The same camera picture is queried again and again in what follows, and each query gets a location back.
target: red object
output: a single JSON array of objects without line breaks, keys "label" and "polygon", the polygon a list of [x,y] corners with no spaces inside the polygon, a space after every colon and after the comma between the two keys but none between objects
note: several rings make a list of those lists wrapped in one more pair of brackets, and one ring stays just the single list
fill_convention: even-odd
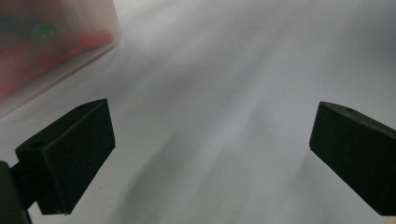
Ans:
[{"label": "red object", "polygon": [[0,45],[0,97],[16,91],[51,68],[89,49],[109,43],[109,32],[75,35],[59,33],[36,43],[25,40],[15,45]]}]

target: white surface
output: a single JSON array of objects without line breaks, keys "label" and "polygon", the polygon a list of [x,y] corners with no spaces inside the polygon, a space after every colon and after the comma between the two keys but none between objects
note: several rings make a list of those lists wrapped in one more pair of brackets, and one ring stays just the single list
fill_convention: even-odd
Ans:
[{"label": "white surface", "polygon": [[1,158],[109,100],[117,147],[36,224],[387,223],[309,151],[319,101],[396,128],[396,2],[115,0],[123,39],[0,119]]}]

